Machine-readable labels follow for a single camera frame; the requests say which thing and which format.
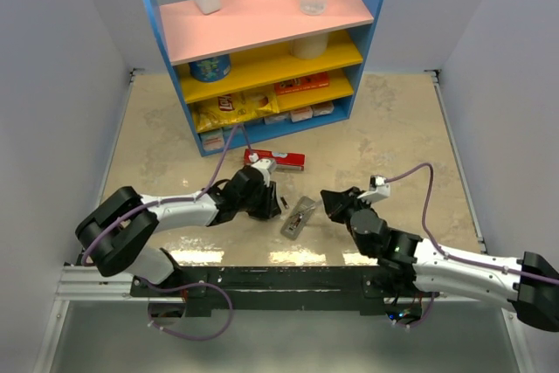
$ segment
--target yellow chips bag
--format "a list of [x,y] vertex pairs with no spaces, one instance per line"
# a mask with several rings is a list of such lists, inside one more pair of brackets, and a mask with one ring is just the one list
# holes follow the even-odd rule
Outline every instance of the yellow chips bag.
[[254,120],[280,110],[272,86],[255,87],[237,93],[201,100],[192,105],[198,133]]

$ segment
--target blue can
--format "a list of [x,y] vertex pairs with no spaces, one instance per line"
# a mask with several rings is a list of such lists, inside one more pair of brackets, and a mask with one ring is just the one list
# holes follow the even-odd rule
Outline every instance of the blue can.
[[190,74],[201,82],[215,82],[223,79],[231,71],[231,59],[229,54],[223,56],[209,57],[189,63]]

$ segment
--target beige floor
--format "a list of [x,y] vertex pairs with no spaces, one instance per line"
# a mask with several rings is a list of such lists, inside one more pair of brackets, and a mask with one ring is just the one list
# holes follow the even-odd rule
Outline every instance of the beige floor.
[[[473,222],[431,78],[368,75],[348,121],[258,143],[260,149],[307,155],[304,172],[276,172],[279,194],[295,204],[318,199],[322,189],[368,188],[371,174],[398,175],[424,161],[435,166],[428,225],[443,244],[479,250]],[[225,158],[220,177],[242,165],[243,149]],[[186,194],[202,188],[218,156],[198,154],[167,75],[140,75],[122,125],[105,195],[132,185],[149,195]],[[392,185],[392,197],[375,206],[398,229],[419,233],[427,171]],[[184,265],[354,265],[370,263],[356,252],[345,227],[316,211],[296,241],[280,235],[286,214],[257,222],[239,214],[216,227],[189,227],[156,234],[150,243]]]

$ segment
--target red box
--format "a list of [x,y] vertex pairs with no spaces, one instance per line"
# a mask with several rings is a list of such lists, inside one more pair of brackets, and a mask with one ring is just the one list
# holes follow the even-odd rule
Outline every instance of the red box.
[[[281,153],[257,149],[252,151],[259,156],[259,159],[273,159],[276,161],[278,169],[303,170],[305,168],[305,155],[301,153]],[[249,159],[250,154],[249,150],[245,149],[245,165],[252,164]]]
[[320,72],[315,74],[308,74],[300,78],[288,79],[283,82],[273,84],[273,89],[276,95],[284,95],[286,93],[294,93],[306,91],[308,89],[317,89],[319,87],[326,87],[330,85],[330,78],[328,73]]

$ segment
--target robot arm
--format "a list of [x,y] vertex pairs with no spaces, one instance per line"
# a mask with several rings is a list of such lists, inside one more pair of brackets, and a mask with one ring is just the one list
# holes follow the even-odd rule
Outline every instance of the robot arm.
[[271,173],[276,162],[262,159],[244,166],[231,180],[214,183],[205,194],[153,197],[122,187],[76,229],[87,249],[115,220],[130,210],[145,207],[107,234],[91,253],[101,275],[131,273],[156,285],[181,285],[181,270],[162,249],[146,246],[152,234],[184,226],[213,226],[232,220],[239,211],[267,220],[281,213]]
[[[127,272],[162,288],[182,286],[188,279],[181,267],[163,249],[146,246],[149,237],[177,227],[222,224],[239,211],[260,220],[273,218],[281,213],[270,180],[274,169],[274,160],[257,161],[223,187],[224,182],[214,183],[203,195],[152,197],[132,187],[120,188],[78,226],[76,235],[85,249],[102,236],[91,258],[103,276]],[[383,269],[376,287],[396,297],[446,292],[487,301],[515,311],[530,326],[559,332],[559,287],[521,275],[559,280],[544,258],[531,252],[523,259],[479,255],[389,227],[371,208],[389,196],[390,185],[380,176],[371,177],[367,191],[321,191],[330,220],[345,224],[359,252],[377,259]],[[138,207],[141,211],[103,236],[109,225]],[[391,319],[401,321],[401,316],[392,314]]]
[[359,252],[385,268],[384,283],[378,286],[390,287],[395,295],[446,292],[487,301],[515,311],[532,327],[559,332],[559,287],[521,275],[559,280],[559,273],[540,255],[525,252],[523,259],[480,255],[391,228],[370,208],[390,196],[390,186],[380,176],[371,177],[369,191],[323,190],[321,196],[328,217],[346,225]]

